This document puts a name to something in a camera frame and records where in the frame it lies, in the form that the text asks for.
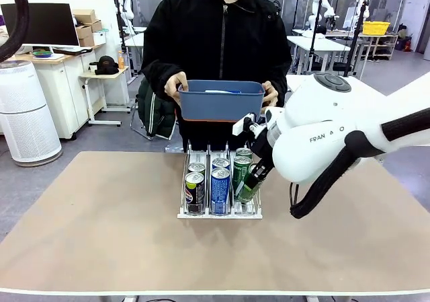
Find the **person's left hand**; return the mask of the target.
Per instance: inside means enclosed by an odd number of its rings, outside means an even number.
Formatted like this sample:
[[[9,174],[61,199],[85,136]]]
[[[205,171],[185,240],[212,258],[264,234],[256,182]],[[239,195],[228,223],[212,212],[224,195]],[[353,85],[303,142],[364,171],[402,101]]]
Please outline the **person's left hand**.
[[[263,108],[276,106],[278,92],[270,81],[266,81],[262,84],[265,90],[265,96],[263,97]]]

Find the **person's right hand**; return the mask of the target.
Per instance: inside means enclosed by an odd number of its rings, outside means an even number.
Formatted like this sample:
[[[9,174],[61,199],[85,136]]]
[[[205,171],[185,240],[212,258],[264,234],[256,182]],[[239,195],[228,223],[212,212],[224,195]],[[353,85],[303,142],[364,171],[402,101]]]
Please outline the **person's right hand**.
[[[188,91],[188,82],[185,72],[181,71],[179,73],[176,73],[172,75],[170,78],[168,78],[166,84],[165,84],[165,93],[171,97],[179,106],[181,105],[180,102],[180,95],[178,92],[178,87],[182,86],[183,91]]]

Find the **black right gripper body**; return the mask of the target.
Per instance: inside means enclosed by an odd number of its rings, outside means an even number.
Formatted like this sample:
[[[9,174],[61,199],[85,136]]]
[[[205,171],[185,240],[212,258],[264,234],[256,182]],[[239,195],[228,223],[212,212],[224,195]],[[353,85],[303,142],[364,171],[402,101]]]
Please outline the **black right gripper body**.
[[[273,164],[273,147],[269,144],[267,140],[267,133],[260,133],[251,145],[251,150],[258,158],[258,166],[264,168],[274,168]]]

